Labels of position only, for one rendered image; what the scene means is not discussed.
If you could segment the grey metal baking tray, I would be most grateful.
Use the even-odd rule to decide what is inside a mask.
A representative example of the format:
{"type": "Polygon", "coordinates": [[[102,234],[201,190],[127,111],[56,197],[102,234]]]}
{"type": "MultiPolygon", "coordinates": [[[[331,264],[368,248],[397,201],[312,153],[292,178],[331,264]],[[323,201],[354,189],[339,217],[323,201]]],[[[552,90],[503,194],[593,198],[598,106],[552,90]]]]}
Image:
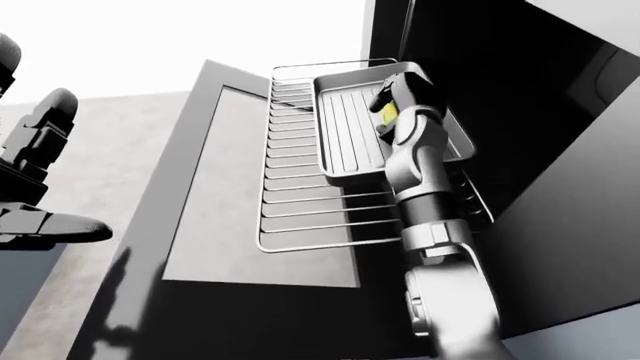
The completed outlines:
{"type": "Polygon", "coordinates": [[[312,83],[318,166],[330,185],[386,182],[392,146],[378,137],[383,118],[369,111],[384,80],[402,71],[428,76],[415,62],[397,62],[316,77],[312,83]]]}

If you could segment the black oven body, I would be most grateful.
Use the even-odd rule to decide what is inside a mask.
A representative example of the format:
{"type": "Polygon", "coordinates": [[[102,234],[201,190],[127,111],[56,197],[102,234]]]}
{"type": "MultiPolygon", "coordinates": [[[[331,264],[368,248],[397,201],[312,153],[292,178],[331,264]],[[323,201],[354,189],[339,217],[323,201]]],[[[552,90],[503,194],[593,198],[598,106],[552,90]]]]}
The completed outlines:
{"type": "Polygon", "coordinates": [[[370,55],[420,65],[476,146],[503,334],[640,305],[640,56],[533,0],[366,1],[370,55]]]}

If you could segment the yellow corn cob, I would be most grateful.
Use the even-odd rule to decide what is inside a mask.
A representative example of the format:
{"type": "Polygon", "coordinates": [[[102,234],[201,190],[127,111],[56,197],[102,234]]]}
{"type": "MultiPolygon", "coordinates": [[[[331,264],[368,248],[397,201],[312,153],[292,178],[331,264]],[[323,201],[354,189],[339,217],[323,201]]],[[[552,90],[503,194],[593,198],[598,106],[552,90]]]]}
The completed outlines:
{"type": "Polygon", "coordinates": [[[393,102],[386,104],[379,112],[382,117],[382,125],[389,126],[399,116],[399,110],[393,102]]]}

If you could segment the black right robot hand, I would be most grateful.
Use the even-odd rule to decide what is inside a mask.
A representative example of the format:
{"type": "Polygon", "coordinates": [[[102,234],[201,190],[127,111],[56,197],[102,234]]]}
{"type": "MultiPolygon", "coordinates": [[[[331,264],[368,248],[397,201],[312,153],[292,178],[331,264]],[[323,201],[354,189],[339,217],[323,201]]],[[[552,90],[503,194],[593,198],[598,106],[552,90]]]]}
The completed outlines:
{"type": "MultiPolygon", "coordinates": [[[[369,101],[368,109],[371,113],[379,113],[390,102],[396,105],[399,115],[410,107],[427,107],[428,114],[436,119],[439,125],[442,124],[447,112],[447,100],[443,92],[414,71],[393,74],[384,80],[380,91],[369,101]]],[[[398,117],[389,126],[376,126],[378,137],[384,143],[389,145],[393,143],[395,122],[398,117]]]]}

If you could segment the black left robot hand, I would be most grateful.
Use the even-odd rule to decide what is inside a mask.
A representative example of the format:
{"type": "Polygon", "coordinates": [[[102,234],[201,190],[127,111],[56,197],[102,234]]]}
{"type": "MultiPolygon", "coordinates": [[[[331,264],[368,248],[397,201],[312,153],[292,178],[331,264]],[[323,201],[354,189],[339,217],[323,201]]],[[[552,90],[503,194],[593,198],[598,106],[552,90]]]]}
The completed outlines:
{"type": "Polygon", "coordinates": [[[0,251],[50,251],[58,244],[112,238],[102,221],[37,207],[48,191],[48,167],[67,145],[77,110],[72,92],[55,89],[0,144],[0,251]]]}

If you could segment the black oven door with window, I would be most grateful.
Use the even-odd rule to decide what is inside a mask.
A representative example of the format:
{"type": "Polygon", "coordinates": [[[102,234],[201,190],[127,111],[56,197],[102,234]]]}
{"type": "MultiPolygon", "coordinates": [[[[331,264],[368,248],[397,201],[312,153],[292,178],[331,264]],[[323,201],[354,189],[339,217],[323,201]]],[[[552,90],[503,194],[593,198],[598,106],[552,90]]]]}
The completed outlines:
{"type": "Polygon", "coordinates": [[[395,244],[255,244],[268,81],[207,61],[65,360],[425,356],[395,244]]]}

